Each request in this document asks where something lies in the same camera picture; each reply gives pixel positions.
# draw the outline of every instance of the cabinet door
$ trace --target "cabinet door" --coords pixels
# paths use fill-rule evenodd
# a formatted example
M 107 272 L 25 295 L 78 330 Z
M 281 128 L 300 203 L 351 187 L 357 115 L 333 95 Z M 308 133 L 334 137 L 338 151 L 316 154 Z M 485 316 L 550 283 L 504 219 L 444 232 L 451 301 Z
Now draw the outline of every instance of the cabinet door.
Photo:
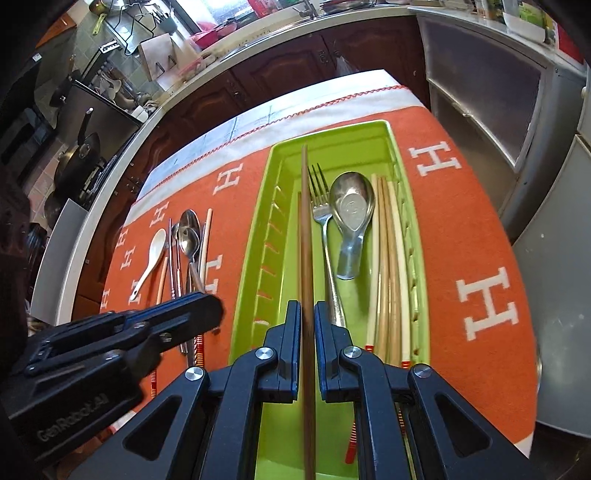
M 384 69 L 430 107 L 423 41 L 415 17 L 363 20 L 322 31 L 333 58 L 360 72 Z
M 265 50 L 239 63 L 232 73 L 253 106 L 308 85 L 330 80 L 335 64 L 318 34 L 309 34 Z
M 77 295 L 100 303 L 121 226 L 138 193 L 132 182 L 121 178 L 90 242 L 78 281 Z
M 224 72 L 199 87 L 167 113 L 177 125 L 181 145 L 248 110 L 245 92 L 230 72 Z
M 97 315 L 100 310 L 100 303 L 89 300 L 82 295 L 76 295 L 74 299 L 74 307 L 72 308 L 72 322 L 74 320 L 82 320 L 91 315 Z
M 170 113 L 166 114 L 134 155 L 125 170 L 125 177 L 143 184 L 153 169 L 184 145 L 178 122 Z

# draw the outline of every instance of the white ceramic spoon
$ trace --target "white ceramic spoon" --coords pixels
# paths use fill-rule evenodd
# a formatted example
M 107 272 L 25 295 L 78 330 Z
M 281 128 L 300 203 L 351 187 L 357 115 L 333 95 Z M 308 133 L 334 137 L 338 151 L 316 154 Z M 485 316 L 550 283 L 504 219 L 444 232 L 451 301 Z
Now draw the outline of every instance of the white ceramic spoon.
M 133 292 L 131 292 L 131 296 L 129 297 L 129 301 L 134 301 L 135 298 L 138 296 L 139 290 L 142 287 L 143 283 L 145 282 L 150 272 L 154 269 L 154 267 L 158 264 L 158 260 L 162 257 L 162 252 L 164 251 L 164 245 L 166 244 L 166 230 L 161 228 L 156 232 L 154 238 L 152 239 L 152 243 L 150 244 L 150 254 L 148 256 L 148 267 L 146 271 L 142 274 L 139 282 L 135 286 Z

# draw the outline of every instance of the fork tines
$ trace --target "fork tines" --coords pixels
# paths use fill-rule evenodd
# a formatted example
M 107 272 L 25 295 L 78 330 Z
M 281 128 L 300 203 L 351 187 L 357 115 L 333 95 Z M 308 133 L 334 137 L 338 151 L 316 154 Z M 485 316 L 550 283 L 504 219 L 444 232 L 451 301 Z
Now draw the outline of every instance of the fork tines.
M 314 173 L 314 177 L 312 177 L 312 172 L 310 172 L 310 167 L 308 167 L 308 175 L 310 176 L 310 184 L 312 186 L 312 191 L 314 191 L 314 197 L 312 198 L 312 204 L 315 206 L 320 205 L 321 203 L 328 203 L 329 201 L 329 186 L 326 183 L 326 178 L 324 178 L 324 173 L 322 173 L 322 169 L 320 168 L 319 164 L 316 164 L 318 167 L 318 172 L 320 173 L 320 178 L 322 182 L 320 182 L 318 178 L 318 174 L 316 173 L 316 169 L 314 165 L 312 165 L 312 172 Z

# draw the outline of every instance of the metal fork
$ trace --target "metal fork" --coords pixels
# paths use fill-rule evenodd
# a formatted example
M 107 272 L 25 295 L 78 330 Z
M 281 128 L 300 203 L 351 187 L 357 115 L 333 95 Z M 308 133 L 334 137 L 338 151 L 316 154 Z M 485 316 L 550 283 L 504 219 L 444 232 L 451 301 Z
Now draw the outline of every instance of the metal fork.
M 324 277 L 326 279 L 328 291 L 327 302 L 329 304 L 330 322 L 339 327 L 346 327 L 345 314 L 343 313 L 343 306 L 340 302 L 339 292 L 336 290 L 335 275 L 333 274 L 332 263 L 330 262 L 329 242 L 328 235 L 326 233 L 326 227 L 329 223 L 329 220 L 332 218 L 332 211 L 330 210 L 329 205 L 329 186 L 326 183 L 326 179 L 324 178 L 324 174 L 322 173 L 320 165 L 316 164 L 316 166 L 318 167 L 318 172 L 320 173 L 322 182 L 320 182 L 318 179 L 314 165 L 312 165 L 312 172 L 314 173 L 314 176 L 312 176 L 312 173 L 308 168 L 308 175 L 310 176 L 312 191 L 314 191 L 314 195 L 310 201 L 310 204 L 312 206 L 312 217 L 314 218 L 314 221 L 319 223 L 322 227 Z

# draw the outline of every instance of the floor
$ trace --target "floor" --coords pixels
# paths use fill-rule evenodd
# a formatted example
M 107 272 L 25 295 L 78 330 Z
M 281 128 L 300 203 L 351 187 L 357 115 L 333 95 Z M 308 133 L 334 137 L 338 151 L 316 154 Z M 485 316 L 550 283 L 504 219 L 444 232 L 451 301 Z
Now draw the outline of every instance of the floor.
M 53 177 L 56 173 L 57 157 L 65 148 L 64 144 L 59 140 L 55 140 L 23 185 L 23 190 L 31 202 L 31 222 L 38 223 L 48 233 L 51 233 L 51 229 L 48 227 L 45 218 L 45 200 L 53 192 Z

